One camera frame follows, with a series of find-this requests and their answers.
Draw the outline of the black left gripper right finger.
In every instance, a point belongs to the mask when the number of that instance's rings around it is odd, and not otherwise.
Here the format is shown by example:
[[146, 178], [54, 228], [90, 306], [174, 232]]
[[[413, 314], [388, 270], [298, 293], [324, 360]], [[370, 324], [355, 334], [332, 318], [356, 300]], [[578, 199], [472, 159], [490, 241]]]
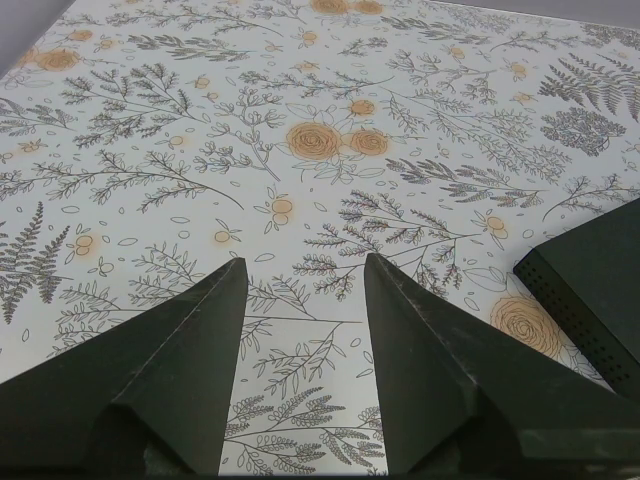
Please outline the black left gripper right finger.
[[631, 479], [639, 408], [423, 289], [364, 269], [387, 465], [404, 479]]

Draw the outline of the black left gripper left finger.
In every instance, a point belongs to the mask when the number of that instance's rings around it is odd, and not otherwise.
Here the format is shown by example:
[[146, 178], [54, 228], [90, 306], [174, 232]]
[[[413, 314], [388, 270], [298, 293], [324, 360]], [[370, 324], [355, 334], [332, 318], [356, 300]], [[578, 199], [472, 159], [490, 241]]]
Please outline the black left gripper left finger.
[[219, 471], [248, 290], [231, 260], [194, 286], [1, 386], [1, 475]]

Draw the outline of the black network switch with ports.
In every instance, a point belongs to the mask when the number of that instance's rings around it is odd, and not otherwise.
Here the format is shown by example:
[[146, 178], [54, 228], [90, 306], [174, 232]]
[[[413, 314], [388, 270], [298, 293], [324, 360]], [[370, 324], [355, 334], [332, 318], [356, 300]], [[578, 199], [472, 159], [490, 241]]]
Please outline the black network switch with ports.
[[531, 249], [514, 267], [604, 381], [639, 400], [639, 202]]

